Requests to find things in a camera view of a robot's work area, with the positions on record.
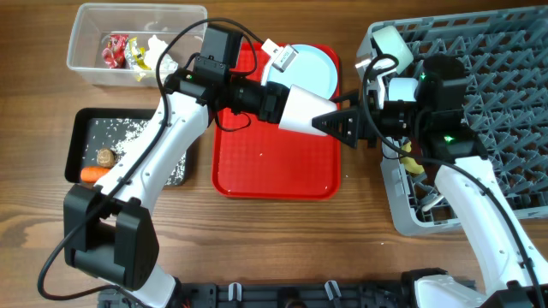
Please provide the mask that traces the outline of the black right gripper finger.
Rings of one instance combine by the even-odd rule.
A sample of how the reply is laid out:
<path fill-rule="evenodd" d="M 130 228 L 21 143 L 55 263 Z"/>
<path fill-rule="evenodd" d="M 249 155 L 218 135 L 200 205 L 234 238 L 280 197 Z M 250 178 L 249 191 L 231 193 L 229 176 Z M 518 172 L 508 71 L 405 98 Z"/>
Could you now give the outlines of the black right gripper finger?
<path fill-rule="evenodd" d="M 360 90 L 359 89 L 354 89 L 350 92 L 346 92 L 343 95 L 334 97 L 332 99 L 332 102 L 336 103 L 336 104 L 343 103 L 343 102 L 346 102 L 346 101 L 349 101 L 350 105 L 359 105 L 360 102 L 361 102 L 361 100 L 360 100 Z"/>
<path fill-rule="evenodd" d="M 364 112 L 354 106 L 315 116 L 312 119 L 312 126 L 342 144 L 356 149 L 358 141 L 363 137 L 364 117 Z"/>

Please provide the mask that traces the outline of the light blue bowl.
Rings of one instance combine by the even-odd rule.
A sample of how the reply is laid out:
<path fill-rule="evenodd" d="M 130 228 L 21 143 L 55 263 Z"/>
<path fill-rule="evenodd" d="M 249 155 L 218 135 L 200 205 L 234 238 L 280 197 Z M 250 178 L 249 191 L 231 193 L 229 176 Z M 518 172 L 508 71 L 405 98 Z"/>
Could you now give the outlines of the light blue bowl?
<path fill-rule="evenodd" d="M 414 78 L 393 78 L 388 87 L 388 100 L 415 102 L 415 92 L 419 81 Z"/>

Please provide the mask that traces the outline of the yellow plastic cup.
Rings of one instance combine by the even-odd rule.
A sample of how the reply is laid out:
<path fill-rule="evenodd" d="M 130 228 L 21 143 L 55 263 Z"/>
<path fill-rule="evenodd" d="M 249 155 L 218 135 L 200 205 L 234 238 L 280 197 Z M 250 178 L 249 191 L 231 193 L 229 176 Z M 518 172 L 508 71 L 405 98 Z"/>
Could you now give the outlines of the yellow plastic cup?
<path fill-rule="evenodd" d="M 412 143 L 410 141 L 406 141 L 401 149 L 406 152 L 411 152 L 411 145 Z M 403 167 L 406 169 L 406 171 L 411 174 L 420 175 L 425 172 L 424 167 L 418 164 L 413 158 L 401 156 L 400 162 L 403 164 Z"/>

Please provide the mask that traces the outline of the light blue plate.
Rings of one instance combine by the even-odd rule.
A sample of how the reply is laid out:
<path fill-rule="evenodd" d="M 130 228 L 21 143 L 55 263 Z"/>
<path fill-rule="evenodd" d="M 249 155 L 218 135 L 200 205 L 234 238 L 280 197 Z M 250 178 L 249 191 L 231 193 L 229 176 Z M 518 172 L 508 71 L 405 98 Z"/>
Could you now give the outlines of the light blue plate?
<path fill-rule="evenodd" d="M 294 44 L 293 48 L 298 55 L 284 72 L 273 68 L 270 62 L 265 65 L 261 84 L 271 81 L 288 88 L 296 85 L 322 98 L 331 98 L 338 83 L 335 63 L 317 47 Z"/>

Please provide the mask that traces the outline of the white tissue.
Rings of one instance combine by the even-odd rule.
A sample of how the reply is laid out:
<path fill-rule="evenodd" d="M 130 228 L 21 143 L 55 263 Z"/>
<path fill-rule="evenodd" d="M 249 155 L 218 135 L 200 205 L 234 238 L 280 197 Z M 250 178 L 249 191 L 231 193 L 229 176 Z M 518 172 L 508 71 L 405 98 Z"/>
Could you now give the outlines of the white tissue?
<path fill-rule="evenodd" d="M 144 63 L 151 70 L 154 70 L 158 64 L 158 59 L 166 49 L 168 44 L 153 35 L 148 39 L 149 49 L 145 52 Z M 178 69 L 178 63 L 172 59 L 169 54 L 166 54 L 160 64 L 160 79 L 164 81 L 168 74 L 174 73 Z"/>

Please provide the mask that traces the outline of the green bowl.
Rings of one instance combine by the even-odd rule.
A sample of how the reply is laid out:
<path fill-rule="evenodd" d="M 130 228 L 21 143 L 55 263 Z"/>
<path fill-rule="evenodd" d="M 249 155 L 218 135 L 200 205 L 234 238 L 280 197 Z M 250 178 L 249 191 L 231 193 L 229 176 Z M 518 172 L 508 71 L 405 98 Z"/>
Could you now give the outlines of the green bowl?
<path fill-rule="evenodd" d="M 414 60 L 411 50 L 406 45 L 401 34 L 394 26 L 383 27 L 372 33 L 382 54 L 389 54 L 398 60 L 396 72 L 402 73 Z"/>

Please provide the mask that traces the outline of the yellow clear candy wrapper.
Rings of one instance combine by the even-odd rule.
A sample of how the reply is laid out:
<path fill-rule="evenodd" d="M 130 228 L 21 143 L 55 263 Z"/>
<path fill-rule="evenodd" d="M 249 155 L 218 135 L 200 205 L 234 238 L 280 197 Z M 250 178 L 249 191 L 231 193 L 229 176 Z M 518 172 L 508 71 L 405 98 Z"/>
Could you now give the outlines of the yellow clear candy wrapper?
<path fill-rule="evenodd" d="M 125 62 L 135 72 L 134 78 L 141 82 L 152 69 L 145 63 L 146 50 L 138 46 L 137 38 L 130 38 L 124 50 Z"/>

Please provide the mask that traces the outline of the white rice grains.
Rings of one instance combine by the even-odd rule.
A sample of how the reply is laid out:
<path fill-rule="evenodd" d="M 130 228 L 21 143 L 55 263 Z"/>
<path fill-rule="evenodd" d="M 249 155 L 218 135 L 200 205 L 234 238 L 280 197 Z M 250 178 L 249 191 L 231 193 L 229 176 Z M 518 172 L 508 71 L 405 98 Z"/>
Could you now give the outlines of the white rice grains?
<path fill-rule="evenodd" d="M 118 163 L 147 124 L 147 119 L 92 118 L 88 122 L 81 154 L 82 167 L 98 166 L 97 153 L 102 148 L 111 149 L 116 154 Z"/>

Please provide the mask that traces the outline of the brown food scrap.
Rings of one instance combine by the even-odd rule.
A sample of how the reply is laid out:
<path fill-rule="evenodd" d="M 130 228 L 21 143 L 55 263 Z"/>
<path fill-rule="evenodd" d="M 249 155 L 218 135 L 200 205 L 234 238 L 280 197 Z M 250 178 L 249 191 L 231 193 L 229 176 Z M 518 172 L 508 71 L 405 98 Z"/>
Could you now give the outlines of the brown food scrap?
<path fill-rule="evenodd" d="M 110 169 L 116 165 L 116 154 L 109 148 L 102 148 L 97 153 L 99 167 Z"/>

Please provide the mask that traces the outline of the orange carrot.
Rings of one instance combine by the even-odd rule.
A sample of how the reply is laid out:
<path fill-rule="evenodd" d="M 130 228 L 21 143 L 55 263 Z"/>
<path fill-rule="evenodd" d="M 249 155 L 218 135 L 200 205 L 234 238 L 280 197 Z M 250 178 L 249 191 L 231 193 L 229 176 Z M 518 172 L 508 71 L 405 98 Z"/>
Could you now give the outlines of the orange carrot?
<path fill-rule="evenodd" d="M 85 167 L 80 172 L 80 179 L 85 183 L 95 183 L 110 172 L 110 169 L 99 166 Z"/>

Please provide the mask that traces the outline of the pink plastic cup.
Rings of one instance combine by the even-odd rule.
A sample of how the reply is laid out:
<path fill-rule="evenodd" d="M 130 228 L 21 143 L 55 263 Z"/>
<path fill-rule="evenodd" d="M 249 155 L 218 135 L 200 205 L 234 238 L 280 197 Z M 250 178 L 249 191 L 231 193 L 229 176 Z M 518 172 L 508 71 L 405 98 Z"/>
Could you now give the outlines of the pink plastic cup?
<path fill-rule="evenodd" d="M 292 85 L 283 109 L 278 128 L 290 132 L 326 136 L 326 133 L 313 127 L 312 119 L 331 113 L 337 105 L 297 85 Z"/>

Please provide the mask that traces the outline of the white plastic spoon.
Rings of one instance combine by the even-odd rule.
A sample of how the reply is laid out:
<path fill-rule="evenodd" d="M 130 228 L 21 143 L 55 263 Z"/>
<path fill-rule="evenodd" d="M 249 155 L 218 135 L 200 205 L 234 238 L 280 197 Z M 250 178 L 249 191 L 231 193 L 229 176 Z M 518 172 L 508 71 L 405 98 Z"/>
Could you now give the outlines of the white plastic spoon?
<path fill-rule="evenodd" d="M 444 200 L 444 196 L 439 194 L 437 197 L 433 198 L 429 203 L 423 205 L 421 207 L 421 210 L 423 212 L 429 211 L 431 208 L 433 208 L 435 205 L 439 204 L 441 201 Z"/>

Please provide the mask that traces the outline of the red snack wrapper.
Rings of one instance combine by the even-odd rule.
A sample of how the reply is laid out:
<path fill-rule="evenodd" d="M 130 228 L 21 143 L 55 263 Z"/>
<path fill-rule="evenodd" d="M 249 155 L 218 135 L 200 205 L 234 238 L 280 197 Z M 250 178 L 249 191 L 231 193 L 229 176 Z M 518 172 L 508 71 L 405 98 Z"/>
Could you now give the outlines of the red snack wrapper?
<path fill-rule="evenodd" d="M 104 63 L 108 68 L 123 68 L 125 65 L 125 48 L 127 34 L 111 34 L 102 51 Z"/>

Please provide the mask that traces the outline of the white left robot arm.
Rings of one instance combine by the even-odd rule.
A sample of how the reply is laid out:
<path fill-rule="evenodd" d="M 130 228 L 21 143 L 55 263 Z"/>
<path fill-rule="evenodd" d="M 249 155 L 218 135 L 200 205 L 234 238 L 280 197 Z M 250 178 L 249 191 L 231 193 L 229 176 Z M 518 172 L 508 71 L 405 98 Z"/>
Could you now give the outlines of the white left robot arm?
<path fill-rule="evenodd" d="M 226 18 L 205 19 L 203 25 L 200 53 L 156 78 L 159 105 L 135 149 L 92 186 L 73 186 L 63 201 L 64 237 L 56 254 L 145 307 L 183 306 L 181 282 L 158 264 L 152 223 L 153 208 L 182 155 L 221 110 L 277 124 L 288 104 L 288 87 L 261 85 L 237 69 L 241 44 L 257 44 L 257 35 Z"/>

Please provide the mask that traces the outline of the red plastic tray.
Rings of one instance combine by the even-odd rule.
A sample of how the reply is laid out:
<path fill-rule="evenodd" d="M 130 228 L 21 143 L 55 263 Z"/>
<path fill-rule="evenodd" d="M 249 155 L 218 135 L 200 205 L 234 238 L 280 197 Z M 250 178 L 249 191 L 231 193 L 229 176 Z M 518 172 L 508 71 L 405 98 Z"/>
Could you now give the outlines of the red plastic tray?
<path fill-rule="evenodd" d="M 227 198 L 322 200 L 341 184 L 341 146 L 332 137 L 280 130 L 256 116 L 219 114 L 211 181 Z"/>

